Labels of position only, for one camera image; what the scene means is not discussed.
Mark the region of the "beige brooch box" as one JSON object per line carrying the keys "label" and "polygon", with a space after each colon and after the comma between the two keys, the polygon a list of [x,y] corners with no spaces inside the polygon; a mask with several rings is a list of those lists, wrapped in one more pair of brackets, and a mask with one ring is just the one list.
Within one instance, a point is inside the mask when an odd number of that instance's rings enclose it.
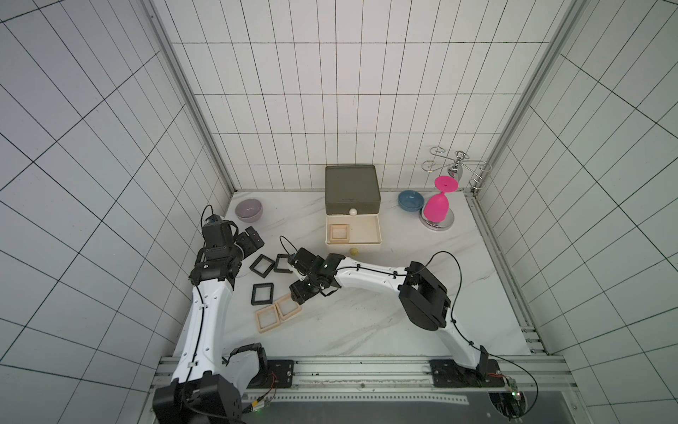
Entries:
{"label": "beige brooch box", "polygon": [[351,228],[349,224],[330,224],[328,226],[328,244],[344,245],[351,240]]}
{"label": "beige brooch box", "polygon": [[257,330],[263,334],[280,326],[282,321],[278,315],[277,307],[269,305],[255,313]]}
{"label": "beige brooch box", "polygon": [[276,300],[274,306],[281,322],[289,321],[302,311],[302,307],[292,298],[290,293]]}

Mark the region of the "olive three-drawer cabinet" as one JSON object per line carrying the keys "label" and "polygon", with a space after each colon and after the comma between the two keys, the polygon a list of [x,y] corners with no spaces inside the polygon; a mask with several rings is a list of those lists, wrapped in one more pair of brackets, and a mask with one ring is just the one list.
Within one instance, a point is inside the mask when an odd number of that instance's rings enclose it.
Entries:
{"label": "olive three-drawer cabinet", "polygon": [[[381,249],[381,192],[372,164],[329,165],[325,170],[326,245],[334,253],[359,254]],[[328,244],[330,224],[349,224],[351,240]]]}

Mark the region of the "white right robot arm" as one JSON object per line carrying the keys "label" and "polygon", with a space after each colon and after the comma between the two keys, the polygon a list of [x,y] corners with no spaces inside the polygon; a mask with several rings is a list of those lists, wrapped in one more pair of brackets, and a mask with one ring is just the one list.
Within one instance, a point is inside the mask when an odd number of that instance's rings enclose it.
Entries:
{"label": "white right robot arm", "polygon": [[427,265],[413,261],[404,268],[383,267],[342,254],[323,258],[304,248],[293,254],[288,264],[298,277],[290,291],[299,305],[318,294],[328,297],[344,288],[394,295],[411,323],[438,334],[457,367],[477,375],[487,372],[487,349],[462,333],[455,300]]}

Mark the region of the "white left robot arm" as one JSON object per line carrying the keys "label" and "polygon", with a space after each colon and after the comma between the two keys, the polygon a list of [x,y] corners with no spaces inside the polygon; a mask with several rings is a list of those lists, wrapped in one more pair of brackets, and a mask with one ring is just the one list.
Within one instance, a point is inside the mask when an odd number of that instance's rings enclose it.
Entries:
{"label": "white left robot arm", "polygon": [[204,245],[189,280],[192,308],[185,344],[171,381],[152,401],[160,423],[240,423],[242,397],[270,380],[261,344],[246,344],[224,355],[224,323],[243,260],[264,245],[252,227],[240,231],[216,215],[202,226]]}

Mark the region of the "black brooch box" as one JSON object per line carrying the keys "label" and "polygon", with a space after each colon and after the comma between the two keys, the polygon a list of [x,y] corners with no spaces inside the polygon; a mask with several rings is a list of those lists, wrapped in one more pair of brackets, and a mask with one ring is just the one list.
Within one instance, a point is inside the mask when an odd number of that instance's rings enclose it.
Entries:
{"label": "black brooch box", "polygon": [[250,265],[249,270],[256,276],[266,278],[275,268],[275,260],[260,254]]}
{"label": "black brooch box", "polygon": [[267,306],[274,302],[275,285],[273,283],[254,284],[252,286],[251,305]]}
{"label": "black brooch box", "polygon": [[278,254],[275,258],[273,272],[280,274],[292,274],[293,270],[289,264],[289,254]]}

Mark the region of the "purple ceramic bowl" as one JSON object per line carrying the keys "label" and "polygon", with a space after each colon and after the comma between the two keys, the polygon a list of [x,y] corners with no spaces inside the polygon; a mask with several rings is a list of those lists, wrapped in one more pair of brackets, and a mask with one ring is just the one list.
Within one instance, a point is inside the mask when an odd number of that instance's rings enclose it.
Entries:
{"label": "purple ceramic bowl", "polygon": [[263,215],[263,204],[258,199],[245,199],[235,208],[236,217],[244,223],[255,223]]}

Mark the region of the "blue ceramic bowl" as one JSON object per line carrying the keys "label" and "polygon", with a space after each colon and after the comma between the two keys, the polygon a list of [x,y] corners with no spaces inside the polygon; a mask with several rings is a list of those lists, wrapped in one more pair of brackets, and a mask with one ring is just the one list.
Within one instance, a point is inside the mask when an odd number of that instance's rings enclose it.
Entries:
{"label": "blue ceramic bowl", "polygon": [[423,195],[417,191],[405,190],[397,196],[399,207],[407,212],[419,212],[425,204]]}

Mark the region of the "pink plastic goblet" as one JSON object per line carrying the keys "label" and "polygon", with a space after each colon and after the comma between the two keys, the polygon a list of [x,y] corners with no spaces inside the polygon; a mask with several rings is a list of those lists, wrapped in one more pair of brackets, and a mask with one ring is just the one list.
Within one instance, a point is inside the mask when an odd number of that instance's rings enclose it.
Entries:
{"label": "pink plastic goblet", "polygon": [[423,208],[423,217],[432,223],[439,224],[447,218],[450,209],[447,194],[457,191],[459,185],[453,177],[443,175],[434,180],[434,186],[439,193],[427,201]]}

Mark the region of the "chrome glass rack stand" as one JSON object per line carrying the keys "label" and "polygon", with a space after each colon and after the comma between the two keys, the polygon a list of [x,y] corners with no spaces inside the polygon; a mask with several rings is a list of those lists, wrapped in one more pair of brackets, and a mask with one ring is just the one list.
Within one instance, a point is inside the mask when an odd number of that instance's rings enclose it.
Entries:
{"label": "chrome glass rack stand", "polygon": [[[460,182],[462,181],[462,177],[467,171],[470,174],[468,191],[471,194],[476,194],[476,192],[480,190],[483,180],[491,173],[493,169],[493,166],[490,164],[490,162],[471,160],[469,155],[462,150],[457,150],[453,155],[450,155],[449,150],[441,146],[436,146],[430,149],[430,155],[432,156],[433,160],[426,160],[421,166],[425,172],[434,174],[436,171],[443,170],[445,173],[441,174],[440,176],[445,175],[456,179],[458,181],[459,189],[461,187]],[[420,210],[420,221],[430,230],[446,231],[450,229],[452,224],[454,224],[455,218],[451,208],[448,210],[447,218],[439,224],[432,223],[425,219],[425,217],[423,217],[423,208]]]}

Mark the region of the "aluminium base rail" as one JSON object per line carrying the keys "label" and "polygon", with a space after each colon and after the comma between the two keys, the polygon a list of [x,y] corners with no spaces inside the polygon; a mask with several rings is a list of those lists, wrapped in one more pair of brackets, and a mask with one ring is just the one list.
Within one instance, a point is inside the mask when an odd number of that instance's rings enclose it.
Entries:
{"label": "aluminium base rail", "polygon": [[[561,395],[568,407],[581,405],[577,385],[567,364],[557,356],[517,356],[496,360],[503,388],[446,389],[435,388],[430,360],[452,360],[447,357],[298,357],[294,360],[294,376],[289,389],[246,389],[243,406],[266,400],[278,402],[423,402],[464,405],[473,393],[489,394],[501,401],[524,399],[531,408],[540,402]],[[179,358],[160,360],[152,384],[150,404],[155,390],[171,381]]]}

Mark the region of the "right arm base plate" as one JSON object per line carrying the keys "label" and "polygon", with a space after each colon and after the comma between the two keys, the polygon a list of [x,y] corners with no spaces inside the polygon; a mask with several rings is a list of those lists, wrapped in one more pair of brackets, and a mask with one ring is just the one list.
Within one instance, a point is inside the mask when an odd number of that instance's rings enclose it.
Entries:
{"label": "right arm base plate", "polygon": [[453,360],[430,360],[428,364],[435,388],[480,389],[503,388],[506,385],[499,376],[496,360],[481,360],[475,369],[462,367]]}

